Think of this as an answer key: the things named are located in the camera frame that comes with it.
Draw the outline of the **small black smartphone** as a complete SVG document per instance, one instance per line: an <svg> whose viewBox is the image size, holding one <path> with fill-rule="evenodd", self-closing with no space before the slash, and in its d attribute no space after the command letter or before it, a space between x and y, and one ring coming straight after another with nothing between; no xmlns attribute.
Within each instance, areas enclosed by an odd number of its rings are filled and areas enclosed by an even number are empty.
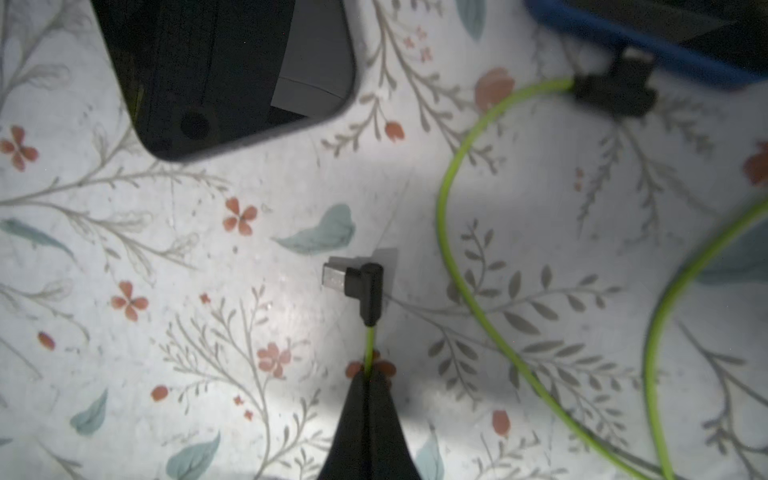
<svg viewBox="0 0 768 480"><path fill-rule="evenodd" d="M186 162L333 118L357 65L341 1L93 3L140 143Z"/></svg>

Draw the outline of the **black earphone plug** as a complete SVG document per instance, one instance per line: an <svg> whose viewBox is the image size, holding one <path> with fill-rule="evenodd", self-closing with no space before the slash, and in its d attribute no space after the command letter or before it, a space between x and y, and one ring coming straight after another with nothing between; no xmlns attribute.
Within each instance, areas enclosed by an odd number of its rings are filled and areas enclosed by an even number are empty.
<svg viewBox="0 0 768 480"><path fill-rule="evenodd" d="M348 266L339 262L326 262L322 269L321 283L326 288L356 300L364 325L376 326L383 311L383 265L368 262L359 266Z"/></svg>
<svg viewBox="0 0 768 480"><path fill-rule="evenodd" d="M577 75L572 88L577 102L615 118L641 118L655 106L658 93L647 82L655 67L653 54L625 47L602 74Z"/></svg>

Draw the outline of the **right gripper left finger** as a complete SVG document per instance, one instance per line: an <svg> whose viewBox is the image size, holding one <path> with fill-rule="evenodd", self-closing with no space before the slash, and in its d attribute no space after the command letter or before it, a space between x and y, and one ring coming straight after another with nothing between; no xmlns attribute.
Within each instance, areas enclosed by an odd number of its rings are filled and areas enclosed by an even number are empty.
<svg viewBox="0 0 768 480"><path fill-rule="evenodd" d="M352 379L321 480L368 478L368 380L363 371Z"/></svg>

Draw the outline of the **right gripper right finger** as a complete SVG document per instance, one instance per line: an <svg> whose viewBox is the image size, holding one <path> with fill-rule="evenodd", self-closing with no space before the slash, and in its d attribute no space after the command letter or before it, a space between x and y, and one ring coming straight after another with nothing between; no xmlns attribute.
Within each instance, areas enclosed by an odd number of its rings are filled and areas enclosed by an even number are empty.
<svg viewBox="0 0 768 480"><path fill-rule="evenodd" d="M367 423L369 478L419 480L387 377L378 370L372 370L368 380Z"/></svg>

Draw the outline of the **green wired earphones tangle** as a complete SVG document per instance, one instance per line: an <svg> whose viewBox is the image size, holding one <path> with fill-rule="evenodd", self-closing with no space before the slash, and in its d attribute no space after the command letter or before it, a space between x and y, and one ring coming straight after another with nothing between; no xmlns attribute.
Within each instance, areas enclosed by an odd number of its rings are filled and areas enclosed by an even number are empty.
<svg viewBox="0 0 768 480"><path fill-rule="evenodd" d="M767 475L767 143L687 156L641 120L520 89L480 117L389 239L416 387L563 433L569 478Z"/></svg>

